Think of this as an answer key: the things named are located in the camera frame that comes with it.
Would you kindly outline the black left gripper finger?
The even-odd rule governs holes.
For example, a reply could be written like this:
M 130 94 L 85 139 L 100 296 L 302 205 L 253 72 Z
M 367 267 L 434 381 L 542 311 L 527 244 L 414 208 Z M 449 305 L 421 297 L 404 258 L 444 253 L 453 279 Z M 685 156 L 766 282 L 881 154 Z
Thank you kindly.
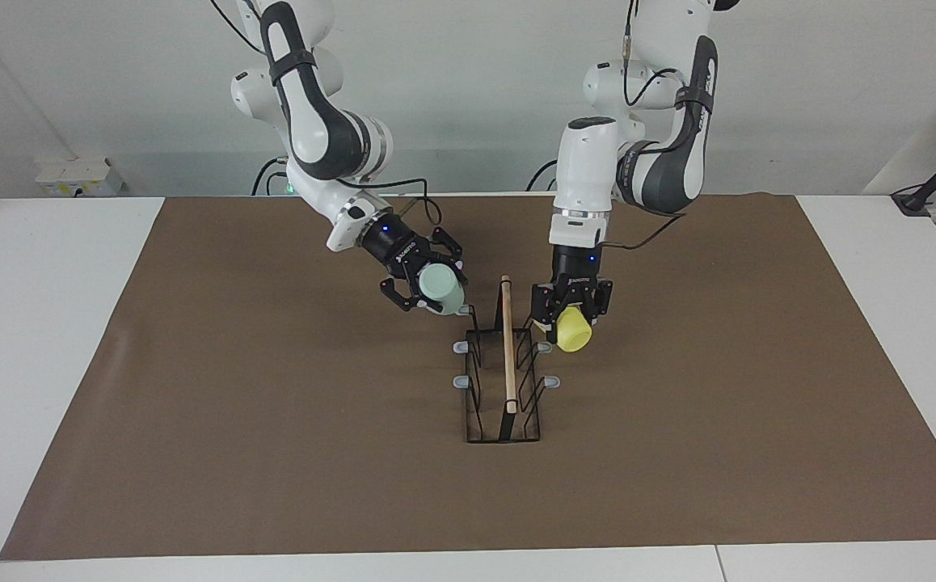
M 608 313 L 612 292 L 613 282 L 611 280 L 594 281 L 588 303 L 588 320 L 592 325 L 597 324 L 598 318 Z
M 553 334 L 556 329 L 553 316 L 557 301 L 553 284 L 534 284 L 531 290 L 531 320 L 543 334 Z

